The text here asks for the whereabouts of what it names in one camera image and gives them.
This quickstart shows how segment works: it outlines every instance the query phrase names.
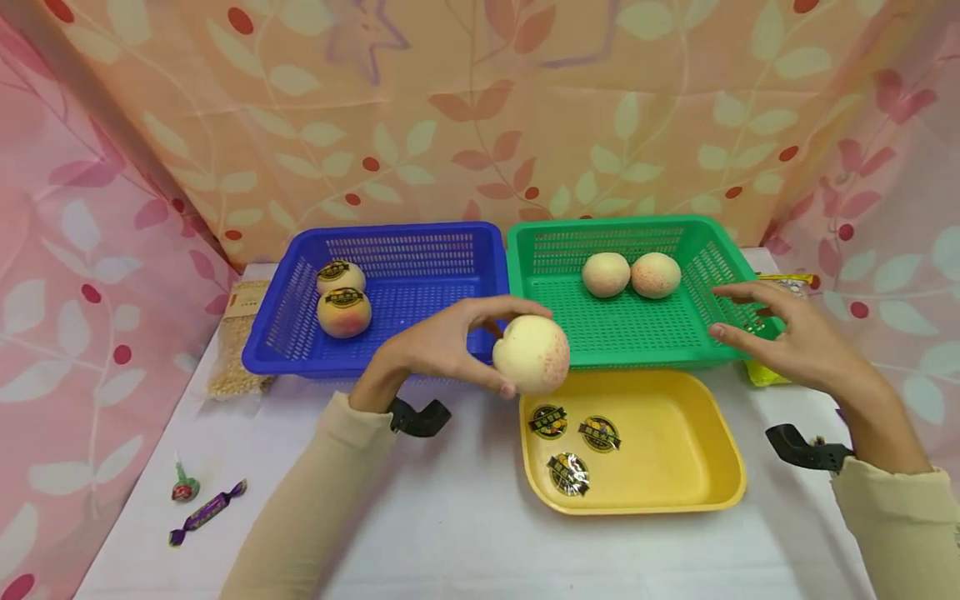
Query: tabletop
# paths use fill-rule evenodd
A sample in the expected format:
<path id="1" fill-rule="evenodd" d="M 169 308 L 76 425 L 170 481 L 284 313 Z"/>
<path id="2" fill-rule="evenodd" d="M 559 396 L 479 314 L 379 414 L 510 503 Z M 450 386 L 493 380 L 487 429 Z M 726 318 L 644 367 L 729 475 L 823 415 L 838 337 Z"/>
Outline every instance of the tabletop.
<path id="1" fill-rule="evenodd" d="M 776 270 L 766 251 L 744 253 L 756 269 Z M 251 265 L 245 278 L 273 268 Z M 77 600 L 216 598 L 317 417 L 349 387 L 281 377 L 256 405 L 214 403 L 204 384 L 216 347 L 214 338 Z M 515 402 L 461 384 L 408 384 L 401 397 L 418 408 L 439 398 L 453 419 L 436 438 L 400 437 L 317 597 L 872 600 L 829 476 L 781 462 L 764 437 L 793 422 L 808 438 L 849 444 L 832 399 L 796 386 L 753 388 L 741 365 L 694 374 L 713 392 L 747 469 L 743 500 L 720 513 L 555 513 L 526 481 Z M 203 483 L 199 501 L 169 498 L 177 454 Z M 167 545 L 200 502 L 245 478 L 244 496 L 182 547 Z"/>

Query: purple candy wrapper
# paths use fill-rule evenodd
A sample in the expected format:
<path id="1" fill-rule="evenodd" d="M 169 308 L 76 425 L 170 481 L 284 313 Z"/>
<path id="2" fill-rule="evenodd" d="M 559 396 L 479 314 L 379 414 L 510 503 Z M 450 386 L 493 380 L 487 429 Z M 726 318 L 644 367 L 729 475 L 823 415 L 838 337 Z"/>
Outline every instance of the purple candy wrapper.
<path id="1" fill-rule="evenodd" d="M 212 500 L 197 509 L 197 512 L 195 512 L 193 515 L 189 516 L 183 523 L 182 528 L 175 529 L 170 532 L 170 545 L 174 548 L 181 545 L 183 543 L 183 539 L 186 538 L 186 532 L 196 531 L 197 529 L 203 527 L 207 521 L 220 514 L 220 511 L 229 506 L 231 499 L 242 496 L 246 491 L 247 480 L 244 479 L 237 485 L 233 486 L 233 489 L 229 492 L 220 492 L 215 495 Z"/>

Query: peach-colored curtain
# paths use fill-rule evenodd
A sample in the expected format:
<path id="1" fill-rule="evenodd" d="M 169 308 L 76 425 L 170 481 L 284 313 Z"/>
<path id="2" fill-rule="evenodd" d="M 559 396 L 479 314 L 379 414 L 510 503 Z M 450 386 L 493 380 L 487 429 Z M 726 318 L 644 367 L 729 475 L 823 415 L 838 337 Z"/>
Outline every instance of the peach-colored curtain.
<path id="1" fill-rule="evenodd" d="M 383 222 L 759 241 L 917 0 L 33 0 L 230 258 Z"/>

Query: yellow plastic tray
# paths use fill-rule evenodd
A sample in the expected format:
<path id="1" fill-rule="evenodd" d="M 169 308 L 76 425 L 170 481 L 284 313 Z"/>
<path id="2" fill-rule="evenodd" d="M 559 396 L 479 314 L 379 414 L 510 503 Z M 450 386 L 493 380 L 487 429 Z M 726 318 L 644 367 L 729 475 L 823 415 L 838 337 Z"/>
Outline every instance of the yellow plastic tray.
<path id="1" fill-rule="evenodd" d="M 544 439 L 529 421 L 542 405 L 563 407 L 566 430 Z M 600 416 L 616 428 L 620 448 L 592 449 L 578 432 Z M 747 474 L 713 394 L 677 371 L 577 371 L 550 396 L 520 398 L 523 464 L 534 492 L 567 515 L 693 513 L 730 508 Z M 586 463 L 589 489 L 566 495 L 551 481 L 550 458 L 572 452 Z"/>

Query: green lollipop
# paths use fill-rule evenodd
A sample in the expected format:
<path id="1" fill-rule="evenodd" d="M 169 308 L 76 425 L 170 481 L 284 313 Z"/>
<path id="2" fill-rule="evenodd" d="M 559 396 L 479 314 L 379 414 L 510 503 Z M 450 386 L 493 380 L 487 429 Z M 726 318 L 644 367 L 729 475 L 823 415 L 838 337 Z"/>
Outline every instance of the green lollipop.
<path id="1" fill-rule="evenodd" d="M 189 502 L 200 493 L 200 482 L 193 477 L 187 477 L 183 470 L 183 463 L 180 456 L 177 457 L 177 483 L 174 484 L 170 499 L 174 502 Z"/>

